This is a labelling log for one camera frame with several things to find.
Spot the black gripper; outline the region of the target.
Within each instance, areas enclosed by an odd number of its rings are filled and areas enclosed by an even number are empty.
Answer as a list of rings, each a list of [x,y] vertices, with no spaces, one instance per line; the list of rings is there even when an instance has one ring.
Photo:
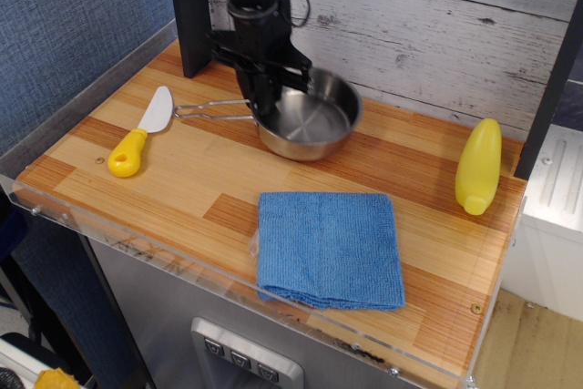
[[[241,94],[262,118],[276,108],[282,85],[306,91],[311,81],[312,61],[292,44],[291,33],[279,17],[209,33],[212,57],[235,69]]]

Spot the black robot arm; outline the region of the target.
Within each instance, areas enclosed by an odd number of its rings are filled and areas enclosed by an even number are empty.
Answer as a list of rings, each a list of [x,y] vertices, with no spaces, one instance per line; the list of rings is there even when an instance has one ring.
[[[228,0],[232,31],[210,33],[215,60],[236,71],[251,110],[265,118],[275,109],[284,87],[305,92],[312,61],[291,41],[294,27],[305,26],[311,12],[296,23],[291,0]]]

